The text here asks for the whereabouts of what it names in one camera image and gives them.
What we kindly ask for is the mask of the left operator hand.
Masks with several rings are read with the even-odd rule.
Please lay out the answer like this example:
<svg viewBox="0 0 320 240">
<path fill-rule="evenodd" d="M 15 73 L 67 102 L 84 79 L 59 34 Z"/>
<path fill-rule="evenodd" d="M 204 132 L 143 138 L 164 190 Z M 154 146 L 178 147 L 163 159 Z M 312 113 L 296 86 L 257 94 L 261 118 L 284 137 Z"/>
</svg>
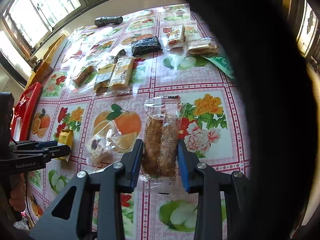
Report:
<svg viewBox="0 0 320 240">
<path fill-rule="evenodd" d="M 17 186 L 10 192 L 9 203 L 17 212 L 25 210 L 25 179 L 24 175 L 20 173 Z"/>
</svg>

